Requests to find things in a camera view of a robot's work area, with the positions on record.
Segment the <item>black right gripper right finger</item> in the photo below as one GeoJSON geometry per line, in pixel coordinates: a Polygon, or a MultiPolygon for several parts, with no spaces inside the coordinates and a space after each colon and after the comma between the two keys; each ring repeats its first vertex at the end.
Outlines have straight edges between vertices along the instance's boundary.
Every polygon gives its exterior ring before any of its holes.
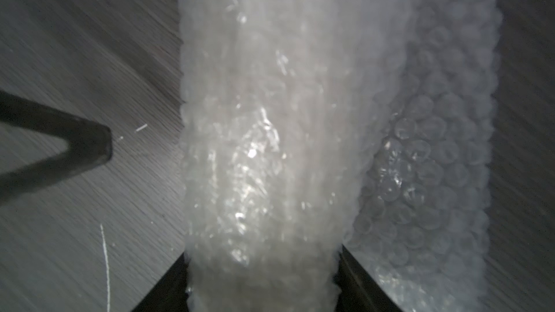
{"type": "Polygon", "coordinates": [[[341,289],[337,312],[401,312],[369,273],[343,246],[335,283],[341,289]]]}

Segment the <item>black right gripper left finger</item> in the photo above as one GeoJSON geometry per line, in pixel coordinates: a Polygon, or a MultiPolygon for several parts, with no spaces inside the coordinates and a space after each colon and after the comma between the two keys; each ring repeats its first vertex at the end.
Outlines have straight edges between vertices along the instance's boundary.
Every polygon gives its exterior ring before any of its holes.
{"type": "Polygon", "coordinates": [[[189,259],[180,254],[132,312],[187,312],[189,259]]]}

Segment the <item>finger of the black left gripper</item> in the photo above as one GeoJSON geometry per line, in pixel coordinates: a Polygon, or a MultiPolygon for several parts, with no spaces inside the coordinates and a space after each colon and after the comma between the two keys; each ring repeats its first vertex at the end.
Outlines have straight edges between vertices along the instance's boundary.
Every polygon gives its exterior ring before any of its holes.
{"type": "Polygon", "coordinates": [[[1,174],[1,203],[55,185],[108,163],[112,132],[106,125],[1,91],[1,123],[67,143],[62,153],[1,174]]]}

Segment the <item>clear bubble wrap sheet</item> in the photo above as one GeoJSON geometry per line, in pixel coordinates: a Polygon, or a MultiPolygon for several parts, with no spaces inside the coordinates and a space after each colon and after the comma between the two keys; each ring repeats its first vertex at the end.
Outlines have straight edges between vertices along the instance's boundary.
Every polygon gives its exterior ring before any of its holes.
{"type": "Polygon", "coordinates": [[[481,311],[497,0],[178,0],[190,311],[481,311]]]}

